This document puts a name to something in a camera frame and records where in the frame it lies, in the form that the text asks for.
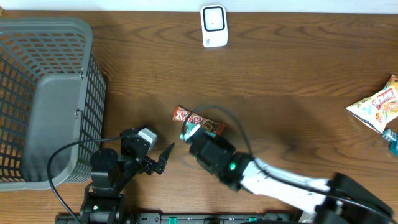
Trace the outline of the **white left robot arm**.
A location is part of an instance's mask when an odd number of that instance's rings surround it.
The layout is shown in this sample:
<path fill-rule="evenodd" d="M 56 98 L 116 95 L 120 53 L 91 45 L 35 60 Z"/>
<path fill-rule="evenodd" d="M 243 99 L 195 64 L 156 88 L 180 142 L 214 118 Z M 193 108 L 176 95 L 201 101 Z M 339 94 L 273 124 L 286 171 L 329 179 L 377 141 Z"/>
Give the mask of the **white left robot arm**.
<path fill-rule="evenodd" d="M 174 148 L 172 143 L 157 161 L 147 154 L 157 141 L 157 135 L 146 127 L 125 129 L 120 133 L 121 152 L 104 148 L 90 159 L 92 191 L 85 190 L 80 210 L 81 223 L 135 223 L 134 215 L 126 207 L 122 193 L 138 174 L 162 174 Z"/>

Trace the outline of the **teal wet wipes pack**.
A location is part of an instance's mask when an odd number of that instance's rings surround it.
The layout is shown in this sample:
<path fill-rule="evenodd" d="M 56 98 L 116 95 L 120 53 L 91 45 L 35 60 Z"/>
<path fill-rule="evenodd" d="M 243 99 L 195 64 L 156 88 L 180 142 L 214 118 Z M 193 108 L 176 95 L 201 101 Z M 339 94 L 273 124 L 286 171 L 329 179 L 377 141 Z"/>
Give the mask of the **teal wet wipes pack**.
<path fill-rule="evenodd" d="M 184 127 L 184 133 L 182 133 L 180 135 L 180 139 L 187 142 L 198 131 L 202 131 L 212 138 L 216 137 L 215 133 L 211 133 L 210 131 L 207 131 L 206 129 L 201 127 L 199 124 L 186 123 L 185 127 Z"/>

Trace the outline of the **blue mouthwash bottle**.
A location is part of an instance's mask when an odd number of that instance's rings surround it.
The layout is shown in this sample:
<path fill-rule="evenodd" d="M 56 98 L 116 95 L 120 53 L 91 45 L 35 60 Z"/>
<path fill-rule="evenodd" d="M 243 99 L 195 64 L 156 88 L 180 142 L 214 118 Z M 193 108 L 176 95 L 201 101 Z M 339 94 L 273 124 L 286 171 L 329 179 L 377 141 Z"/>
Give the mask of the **blue mouthwash bottle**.
<path fill-rule="evenodd" d="M 397 156 L 397 134 L 391 129 L 386 129 L 383 132 L 382 137 L 390 143 L 390 152 Z"/>

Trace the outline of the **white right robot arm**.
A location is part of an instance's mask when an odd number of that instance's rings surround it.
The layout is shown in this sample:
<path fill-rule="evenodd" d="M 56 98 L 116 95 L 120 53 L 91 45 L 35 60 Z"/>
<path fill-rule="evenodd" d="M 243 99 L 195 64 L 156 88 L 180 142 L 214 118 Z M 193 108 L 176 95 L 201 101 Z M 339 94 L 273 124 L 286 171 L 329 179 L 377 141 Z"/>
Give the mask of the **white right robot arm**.
<path fill-rule="evenodd" d="M 196 127 L 181 135 L 199 165 L 230 189 L 265 195 L 312 215 L 312 223 L 394 223 L 393 209 L 347 175 L 305 177 L 236 151 L 223 137 Z"/>

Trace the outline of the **orange Top chocolate bar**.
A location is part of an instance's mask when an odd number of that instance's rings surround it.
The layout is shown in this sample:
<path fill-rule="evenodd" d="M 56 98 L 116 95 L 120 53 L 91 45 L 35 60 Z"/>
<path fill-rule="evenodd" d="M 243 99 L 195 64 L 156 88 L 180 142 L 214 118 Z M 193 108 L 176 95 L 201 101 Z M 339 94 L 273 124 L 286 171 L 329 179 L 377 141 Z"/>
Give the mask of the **orange Top chocolate bar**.
<path fill-rule="evenodd" d="M 184 107 L 177 106 L 174 110 L 172 120 L 184 122 L 190 113 L 191 113 L 191 111 L 185 109 Z M 196 113 L 193 113 L 189 117 L 189 119 L 186 123 L 186 126 L 188 126 L 189 124 L 194 124 L 194 125 L 199 124 L 203 129 L 205 129 L 206 131 L 209 131 L 215 135 L 222 134 L 226 127 L 226 125 L 224 123 L 220 123 L 220 122 L 208 119 L 208 118 L 204 118 Z"/>

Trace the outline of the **yellow wiper bag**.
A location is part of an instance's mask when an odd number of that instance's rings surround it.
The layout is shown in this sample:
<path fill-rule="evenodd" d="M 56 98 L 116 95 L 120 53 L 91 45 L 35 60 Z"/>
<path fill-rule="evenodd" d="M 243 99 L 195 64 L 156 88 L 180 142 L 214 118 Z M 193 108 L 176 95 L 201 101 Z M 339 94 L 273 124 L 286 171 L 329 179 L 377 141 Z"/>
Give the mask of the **yellow wiper bag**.
<path fill-rule="evenodd" d="M 382 90 L 345 109 L 366 126 L 382 134 L 387 124 L 397 117 L 397 77 L 391 75 Z"/>

